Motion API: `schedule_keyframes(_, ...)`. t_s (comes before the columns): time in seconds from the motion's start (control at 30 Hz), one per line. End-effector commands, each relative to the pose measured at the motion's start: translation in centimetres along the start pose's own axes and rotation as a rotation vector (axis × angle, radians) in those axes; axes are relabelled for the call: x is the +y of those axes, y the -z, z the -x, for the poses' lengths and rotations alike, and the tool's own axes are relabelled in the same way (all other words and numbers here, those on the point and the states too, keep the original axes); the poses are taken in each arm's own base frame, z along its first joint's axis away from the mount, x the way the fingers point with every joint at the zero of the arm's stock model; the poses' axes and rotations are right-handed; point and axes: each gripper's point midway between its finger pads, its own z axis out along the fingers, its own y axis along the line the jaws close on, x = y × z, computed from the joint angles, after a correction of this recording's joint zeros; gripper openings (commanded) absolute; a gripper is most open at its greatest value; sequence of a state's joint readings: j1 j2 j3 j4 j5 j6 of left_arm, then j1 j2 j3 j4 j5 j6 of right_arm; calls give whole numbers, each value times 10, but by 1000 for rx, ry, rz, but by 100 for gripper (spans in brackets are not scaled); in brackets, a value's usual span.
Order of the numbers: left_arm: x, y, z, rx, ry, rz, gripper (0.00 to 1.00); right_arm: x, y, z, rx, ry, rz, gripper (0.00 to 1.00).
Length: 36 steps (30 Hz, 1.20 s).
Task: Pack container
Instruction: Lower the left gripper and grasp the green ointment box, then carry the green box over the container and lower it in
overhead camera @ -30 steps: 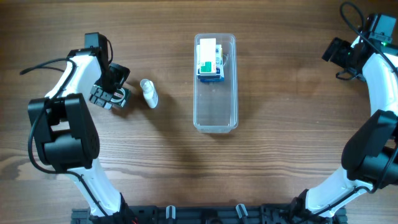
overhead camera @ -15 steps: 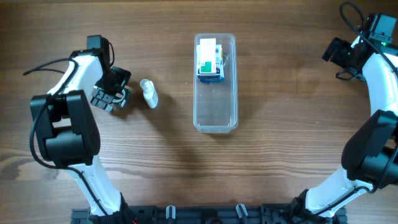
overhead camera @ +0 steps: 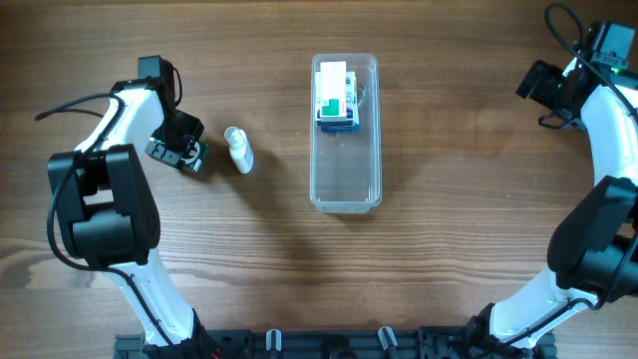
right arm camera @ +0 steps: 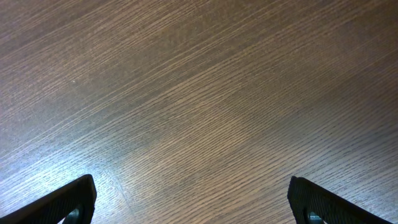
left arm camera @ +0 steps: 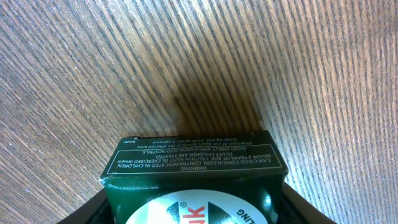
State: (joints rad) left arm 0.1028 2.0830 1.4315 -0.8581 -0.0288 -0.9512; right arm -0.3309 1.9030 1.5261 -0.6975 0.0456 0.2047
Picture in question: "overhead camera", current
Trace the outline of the white blue Hansaplast box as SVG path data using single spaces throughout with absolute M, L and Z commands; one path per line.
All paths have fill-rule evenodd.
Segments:
M 321 119 L 321 100 L 320 100 L 320 79 L 321 75 L 319 72 L 316 72 L 314 75 L 314 86 L 315 86 L 315 113 L 316 119 L 315 123 L 320 127 L 329 127 L 330 130 L 333 127 L 340 128 L 352 128 L 353 130 L 358 130 L 360 121 L 359 121 L 359 100 L 358 100 L 358 86 L 357 86 L 357 78 L 355 72 L 348 71 L 346 73 L 346 121 L 345 122 L 336 122 L 336 121 L 324 121 Z

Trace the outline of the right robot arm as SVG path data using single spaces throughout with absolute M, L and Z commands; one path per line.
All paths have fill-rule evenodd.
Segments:
M 637 238 L 619 233 L 637 223 L 637 77 L 627 69 L 636 31 L 595 22 L 578 32 L 565 69 L 538 60 L 516 93 L 550 110 L 540 126 L 588 135 L 594 187 L 554 231 L 546 266 L 446 335 L 461 357 L 547 358 L 554 327 L 637 293 Z

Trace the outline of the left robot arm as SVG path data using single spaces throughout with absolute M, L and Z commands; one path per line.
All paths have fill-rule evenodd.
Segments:
M 158 250 L 160 215 L 143 156 L 196 173 L 208 146 L 201 121 L 178 109 L 178 70 L 141 57 L 138 75 L 106 93 L 90 136 L 48 162 L 47 235 L 66 265 L 102 272 L 122 290 L 144 331 L 115 340 L 116 358 L 218 358 L 220 349 L 173 285 Z

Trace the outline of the white green medicine box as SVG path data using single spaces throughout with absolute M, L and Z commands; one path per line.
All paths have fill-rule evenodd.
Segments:
M 320 64 L 320 119 L 322 122 L 341 122 L 346 110 L 346 62 Z

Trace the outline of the green Zam-Buk tin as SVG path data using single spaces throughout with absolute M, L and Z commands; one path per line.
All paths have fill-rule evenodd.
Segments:
M 205 162 L 208 154 L 208 144 L 196 142 L 190 152 L 181 158 L 182 168 L 191 173 L 198 173 Z

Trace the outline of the blue yellow VapoDrops box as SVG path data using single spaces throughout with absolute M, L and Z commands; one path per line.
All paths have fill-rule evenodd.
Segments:
M 352 126 L 321 126 L 321 132 L 323 133 L 349 133 L 358 132 L 360 130 L 359 124 Z

